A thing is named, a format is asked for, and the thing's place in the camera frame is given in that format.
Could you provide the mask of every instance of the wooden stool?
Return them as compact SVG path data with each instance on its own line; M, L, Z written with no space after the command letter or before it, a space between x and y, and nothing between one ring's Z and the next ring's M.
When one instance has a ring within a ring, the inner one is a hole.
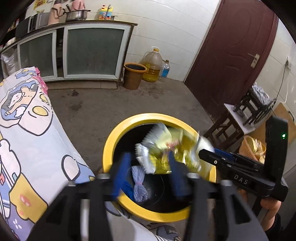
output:
M237 112L234 112L234 105L224 104L224 107L226 109L225 112L204 135L206 138L210 139L212 145L215 148L221 150L227 150L244 135L247 135L255 130L255 127L253 125L243 125L248 117L246 115L244 117L240 117ZM228 136L226 134L226 130L231 126L234 126L235 131L230 136ZM213 136L213 132L215 130L218 130L218 133ZM226 140L222 143L219 143L218 138L222 134L224 135Z

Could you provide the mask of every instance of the black sleeve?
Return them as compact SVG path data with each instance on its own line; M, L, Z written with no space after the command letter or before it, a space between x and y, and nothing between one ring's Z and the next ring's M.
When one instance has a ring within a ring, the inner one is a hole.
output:
M277 213L274 217L273 225L265 233L269 241L276 241L281 231L282 231L281 216Z

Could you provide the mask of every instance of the frosted glass panel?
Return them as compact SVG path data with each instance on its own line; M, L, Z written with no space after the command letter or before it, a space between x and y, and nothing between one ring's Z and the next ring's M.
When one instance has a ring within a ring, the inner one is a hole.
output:
M68 30L67 74L115 75L123 29Z
M52 33L20 45L21 67L38 67L42 77L53 76Z

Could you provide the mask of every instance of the concrete floor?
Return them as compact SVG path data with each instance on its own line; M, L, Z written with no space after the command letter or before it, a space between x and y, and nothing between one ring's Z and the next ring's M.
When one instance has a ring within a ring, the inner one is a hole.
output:
M94 173L102 166L105 141L124 119L146 112L176 117L205 133L212 121L183 82L166 79L138 90L49 90L49 97L69 139Z

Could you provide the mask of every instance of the brown trash can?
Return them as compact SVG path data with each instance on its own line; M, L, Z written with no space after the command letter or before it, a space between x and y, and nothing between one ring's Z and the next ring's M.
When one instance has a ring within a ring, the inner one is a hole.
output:
M137 63L125 63L124 68L123 87L128 90L138 89L147 68Z

